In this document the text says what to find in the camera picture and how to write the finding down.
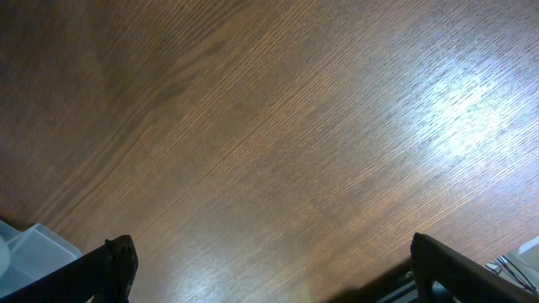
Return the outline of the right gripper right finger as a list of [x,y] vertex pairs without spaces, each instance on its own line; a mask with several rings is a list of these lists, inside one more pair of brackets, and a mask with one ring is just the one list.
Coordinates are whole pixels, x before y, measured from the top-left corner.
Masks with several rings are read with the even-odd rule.
[[537,296],[426,234],[414,234],[410,252],[419,302],[538,302]]

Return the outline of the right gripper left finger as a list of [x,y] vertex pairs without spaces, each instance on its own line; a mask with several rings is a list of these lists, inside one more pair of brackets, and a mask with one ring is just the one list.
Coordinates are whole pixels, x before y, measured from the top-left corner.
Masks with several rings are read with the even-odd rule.
[[4,296],[2,303],[128,303],[138,268],[131,236],[107,240],[81,258]]

